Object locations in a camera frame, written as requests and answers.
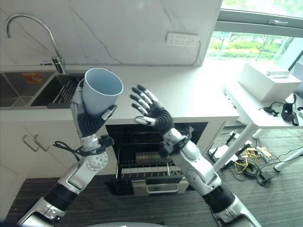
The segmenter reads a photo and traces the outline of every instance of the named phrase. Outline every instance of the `marble backsplash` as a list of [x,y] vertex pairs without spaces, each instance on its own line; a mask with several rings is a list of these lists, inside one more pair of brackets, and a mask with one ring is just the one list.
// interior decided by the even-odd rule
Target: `marble backsplash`
[[[66,64],[201,65],[221,0],[2,0],[1,66],[39,65],[54,55],[45,30],[17,18],[25,12],[51,29]],[[200,36],[200,47],[165,43],[167,32]]]

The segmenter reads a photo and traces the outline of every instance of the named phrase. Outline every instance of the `black glove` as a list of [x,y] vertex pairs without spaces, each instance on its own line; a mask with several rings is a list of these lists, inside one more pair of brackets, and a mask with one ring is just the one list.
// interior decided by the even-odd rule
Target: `black glove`
[[138,104],[132,104],[132,107],[138,110],[143,116],[138,116],[135,121],[139,124],[149,125],[159,130],[161,136],[174,128],[174,121],[169,112],[161,105],[156,96],[145,87],[137,85],[132,91],[139,97],[130,95],[130,98]]
[[112,105],[99,116],[91,117],[85,111],[82,88],[83,80],[79,82],[71,102],[71,112],[80,138],[95,134],[117,108],[116,105]]

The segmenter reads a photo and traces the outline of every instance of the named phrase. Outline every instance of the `plastic cup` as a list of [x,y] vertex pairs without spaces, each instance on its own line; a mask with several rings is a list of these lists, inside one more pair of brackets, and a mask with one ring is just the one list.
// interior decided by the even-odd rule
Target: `plastic cup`
[[123,91],[120,78],[106,69],[89,69],[84,75],[82,98],[86,112],[97,117],[115,104]]

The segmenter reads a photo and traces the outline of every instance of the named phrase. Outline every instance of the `sink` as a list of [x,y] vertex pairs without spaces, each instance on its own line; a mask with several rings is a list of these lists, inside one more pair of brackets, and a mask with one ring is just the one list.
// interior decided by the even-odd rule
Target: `sink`
[[0,74],[0,107],[26,106],[53,72],[5,72]]
[[69,108],[72,96],[84,73],[59,74],[54,76],[39,93],[31,106]]

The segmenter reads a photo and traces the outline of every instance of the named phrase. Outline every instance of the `white table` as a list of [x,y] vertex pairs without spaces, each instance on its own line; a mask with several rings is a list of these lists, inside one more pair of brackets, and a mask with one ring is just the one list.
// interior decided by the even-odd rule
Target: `white table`
[[[226,96],[231,100],[235,105],[240,116],[244,121],[248,122],[248,125],[240,134],[240,136],[231,144],[226,153],[214,164],[216,171],[220,170],[224,164],[240,149],[243,147],[244,143],[255,133],[258,129],[303,129],[303,118],[297,114],[299,126],[293,126],[291,122],[286,122],[282,119],[281,114],[277,117],[274,117],[271,114],[266,113],[263,109],[260,109],[265,106],[269,106],[273,102],[260,102],[257,100],[249,91],[242,87],[237,81],[230,81],[225,84],[224,90]],[[297,99],[296,106],[303,106],[303,101]],[[278,112],[282,112],[283,105],[274,105],[274,109]],[[293,159],[297,156],[303,154],[303,149],[298,150],[293,154],[292,157],[289,157],[286,160]],[[294,161],[287,161],[278,164],[275,169],[280,171],[282,168],[290,165]]]

